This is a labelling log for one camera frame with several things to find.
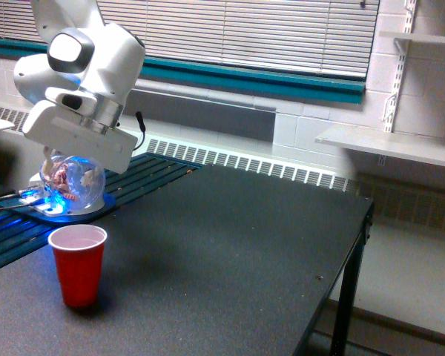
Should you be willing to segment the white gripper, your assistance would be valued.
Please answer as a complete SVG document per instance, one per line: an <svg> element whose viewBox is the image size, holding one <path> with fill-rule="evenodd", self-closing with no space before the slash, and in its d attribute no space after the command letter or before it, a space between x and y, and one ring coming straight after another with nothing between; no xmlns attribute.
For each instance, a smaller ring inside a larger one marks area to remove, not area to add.
<svg viewBox="0 0 445 356"><path fill-rule="evenodd" d="M128 169L137 138L117 128L97 132L84 125L83 119L83 116L47 100L36 103L30 110L22 131L28 139L45 145L43 174L53 173L55 150L68 156L95 159L103 168L118 174ZM80 184L96 185L100 177L99 168L89 169L83 173Z"/></svg>

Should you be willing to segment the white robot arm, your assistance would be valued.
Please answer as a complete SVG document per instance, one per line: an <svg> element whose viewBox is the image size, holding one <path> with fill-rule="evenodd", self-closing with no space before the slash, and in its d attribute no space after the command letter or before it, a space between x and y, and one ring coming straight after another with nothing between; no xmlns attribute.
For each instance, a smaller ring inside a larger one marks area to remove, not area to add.
<svg viewBox="0 0 445 356"><path fill-rule="evenodd" d="M45 53L20 58L19 93L32 104L26 138L44 146L43 192L24 201L47 217L93 213L105 204L104 172L128 169L135 136L117 126L145 58L144 44L107 23L95 1L33 1Z"/></svg>

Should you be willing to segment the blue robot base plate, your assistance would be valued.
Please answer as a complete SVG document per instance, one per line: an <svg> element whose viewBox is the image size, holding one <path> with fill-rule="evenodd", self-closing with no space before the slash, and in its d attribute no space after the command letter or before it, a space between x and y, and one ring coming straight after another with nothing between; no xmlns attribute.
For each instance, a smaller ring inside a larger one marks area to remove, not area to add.
<svg viewBox="0 0 445 356"><path fill-rule="evenodd" d="M11 208L11 211L28 217L32 220L49 225L75 225L91 223L116 209L116 199L111 194L103 194L103 198L96 201L91 207L81 210L64 210L58 205L52 208L49 204Z"/></svg>

